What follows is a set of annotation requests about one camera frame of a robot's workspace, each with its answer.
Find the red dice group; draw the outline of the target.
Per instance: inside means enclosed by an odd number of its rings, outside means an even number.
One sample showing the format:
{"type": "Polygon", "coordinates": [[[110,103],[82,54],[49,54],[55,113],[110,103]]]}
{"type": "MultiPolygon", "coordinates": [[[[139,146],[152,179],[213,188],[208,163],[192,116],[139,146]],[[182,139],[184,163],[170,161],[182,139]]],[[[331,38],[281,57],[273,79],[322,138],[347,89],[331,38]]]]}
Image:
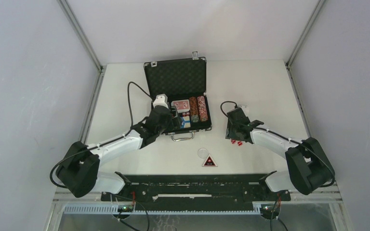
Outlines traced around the red dice group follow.
{"type": "Polygon", "coordinates": [[[237,140],[231,140],[231,143],[232,144],[235,144],[237,146],[242,146],[243,145],[243,142],[242,141],[237,141],[237,140]]]}

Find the blue playing card box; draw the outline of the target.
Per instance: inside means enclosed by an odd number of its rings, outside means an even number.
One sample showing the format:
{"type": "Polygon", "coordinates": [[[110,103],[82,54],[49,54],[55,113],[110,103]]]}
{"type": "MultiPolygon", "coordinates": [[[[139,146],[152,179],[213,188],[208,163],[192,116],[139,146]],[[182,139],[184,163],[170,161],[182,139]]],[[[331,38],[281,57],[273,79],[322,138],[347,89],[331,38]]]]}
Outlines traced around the blue playing card box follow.
{"type": "Polygon", "coordinates": [[[191,127],[191,120],[190,116],[182,116],[181,117],[181,126],[180,128],[190,128],[191,127]]]}

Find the red playing card deck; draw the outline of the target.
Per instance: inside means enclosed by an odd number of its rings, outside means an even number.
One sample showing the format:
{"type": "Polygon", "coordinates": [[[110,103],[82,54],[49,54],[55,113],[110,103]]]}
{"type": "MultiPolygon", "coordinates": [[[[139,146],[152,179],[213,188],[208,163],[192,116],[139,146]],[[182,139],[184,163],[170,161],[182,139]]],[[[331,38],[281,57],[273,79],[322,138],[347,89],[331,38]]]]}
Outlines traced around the red playing card deck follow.
{"type": "Polygon", "coordinates": [[[171,106],[174,106],[178,113],[185,113],[190,111],[190,104],[188,99],[172,101],[171,106]]]}

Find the black aluminium poker case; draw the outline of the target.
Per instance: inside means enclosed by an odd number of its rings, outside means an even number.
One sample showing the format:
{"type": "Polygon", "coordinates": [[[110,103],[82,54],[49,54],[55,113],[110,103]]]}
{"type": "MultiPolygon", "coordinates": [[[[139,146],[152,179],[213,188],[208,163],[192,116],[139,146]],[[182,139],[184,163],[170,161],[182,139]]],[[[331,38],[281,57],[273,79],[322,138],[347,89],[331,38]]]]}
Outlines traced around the black aluminium poker case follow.
{"type": "Polygon", "coordinates": [[[166,94],[168,102],[186,100],[190,97],[204,96],[209,119],[206,122],[193,123],[190,128],[180,128],[164,135],[176,135],[212,130],[211,115],[206,96],[207,88],[207,60],[199,56],[197,51],[192,52],[191,58],[153,61],[144,63],[144,71],[151,96],[166,94]]]}

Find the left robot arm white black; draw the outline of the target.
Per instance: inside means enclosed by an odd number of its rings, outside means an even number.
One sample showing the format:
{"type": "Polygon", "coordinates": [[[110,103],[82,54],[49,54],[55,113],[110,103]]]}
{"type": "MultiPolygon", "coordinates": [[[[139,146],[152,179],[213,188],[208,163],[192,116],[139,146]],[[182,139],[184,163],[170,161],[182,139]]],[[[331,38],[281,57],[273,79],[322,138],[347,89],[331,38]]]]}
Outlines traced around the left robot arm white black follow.
{"type": "Polygon", "coordinates": [[[76,198],[90,192],[106,192],[121,201],[127,200],[132,193],[128,180],[121,173],[101,172],[100,167],[123,154],[145,148],[168,128],[180,126],[180,122],[174,106],[154,106],[149,116],[120,137],[91,145],[73,143],[51,170],[50,180],[54,181],[56,176],[60,180],[58,187],[68,189],[76,198]]]}

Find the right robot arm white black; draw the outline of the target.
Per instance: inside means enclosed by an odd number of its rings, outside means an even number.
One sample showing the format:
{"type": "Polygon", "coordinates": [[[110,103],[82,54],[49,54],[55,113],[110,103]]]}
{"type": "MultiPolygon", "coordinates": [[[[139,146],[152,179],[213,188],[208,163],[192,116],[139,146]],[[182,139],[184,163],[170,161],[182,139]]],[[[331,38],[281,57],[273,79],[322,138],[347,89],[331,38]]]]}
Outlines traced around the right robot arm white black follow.
{"type": "Polygon", "coordinates": [[[275,170],[264,177],[264,184],[259,187],[263,199],[272,200],[278,192],[289,190],[309,195],[335,183],[335,171],[317,139],[297,140],[280,135],[260,120],[250,121],[241,107],[225,116],[228,120],[226,139],[262,146],[287,163],[287,170],[275,170]]]}

